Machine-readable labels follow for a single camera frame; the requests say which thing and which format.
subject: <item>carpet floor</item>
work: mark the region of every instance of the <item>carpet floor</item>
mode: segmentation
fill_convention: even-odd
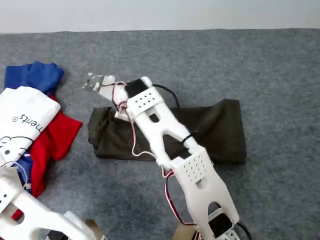
[[[254,239],[320,239],[320,29],[1,34],[0,86],[7,65],[35,60],[65,70],[56,96],[84,123],[69,154],[47,169],[39,200],[53,211],[95,219],[108,240],[171,238],[177,220],[157,164],[98,159],[88,143],[93,108],[110,103],[82,90],[87,73],[149,76],[183,107],[240,100],[247,164],[215,168]],[[175,179],[169,188],[188,219]]]

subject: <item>olive green fabric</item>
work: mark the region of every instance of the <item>olive green fabric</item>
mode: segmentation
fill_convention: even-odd
[[[212,106],[171,108],[177,120],[184,124],[211,160],[221,164],[245,164],[246,143],[238,100],[224,99]],[[111,107],[95,108],[88,123],[89,142],[98,158],[154,161],[148,154],[132,155],[133,137],[130,124],[114,118]],[[149,151],[150,146],[140,129],[135,126],[135,153]],[[163,136],[164,146],[171,159],[186,156],[181,142]]]

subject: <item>red and white wire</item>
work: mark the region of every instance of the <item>red and white wire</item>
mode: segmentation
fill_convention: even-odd
[[[132,155],[135,156],[135,157],[139,157],[142,154],[149,154],[150,156],[152,156],[155,159],[157,159],[157,157],[152,152],[149,152],[149,151],[142,151],[142,152],[140,152],[138,154],[135,153],[135,147],[136,147],[136,142],[137,142],[135,125],[134,125],[133,121],[131,120],[131,118],[130,118],[128,112],[127,112],[127,108],[125,108],[124,110],[125,110],[126,115],[128,116],[129,123],[131,125],[131,132],[132,132],[132,138],[133,138],[133,146],[132,146],[132,150],[131,150]]]
[[[168,180],[173,177],[175,174],[173,172],[169,172],[167,174],[167,177],[165,178],[165,185],[164,185],[164,191],[165,191],[165,196],[166,196],[166,200],[168,201],[170,208],[173,212],[173,214],[175,215],[176,219],[178,219],[178,221],[185,225],[185,226],[196,226],[196,224],[194,222],[184,222],[181,217],[179,216],[179,213],[174,205],[174,203],[171,200],[170,194],[169,194],[169,190],[168,190]]]

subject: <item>cartoon print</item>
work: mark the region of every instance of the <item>cartoon print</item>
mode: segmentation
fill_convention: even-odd
[[[4,136],[0,138],[0,154],[9,161],[18,160],[34,141],[26,136]]]

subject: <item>white robotic arm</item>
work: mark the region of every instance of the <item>white robotic arm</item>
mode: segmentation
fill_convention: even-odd
[[[188,129],[177,121],[150,79],[142,77],[122,86],[108,80],[104,79],[102,86],[114,84],[111,95],[110,91],[103,90],[99,84],[95,89],[106,98],[110,99],[111,96],[113,103],[119,106],[116,117],[134,121],[149,141],[157,164],[174,173],[183,189],[195,229],[203,239],[214,240],[231,229],[239,221],[239,215],[225,183],[215,171],[206,149],[198,145]],[[157,116],[158,122],[150,119],[153,114]],[[170,159],[165,151],[163,135],[170,135],[182,142],[190,156]],[[216,202],[220,208],[210,216],[223,221],[219,222],[219,225],[224,225],[222,229],[221,226],[219,229],[212,226],[215,221],[209,224],[208,207],[212,202]]]

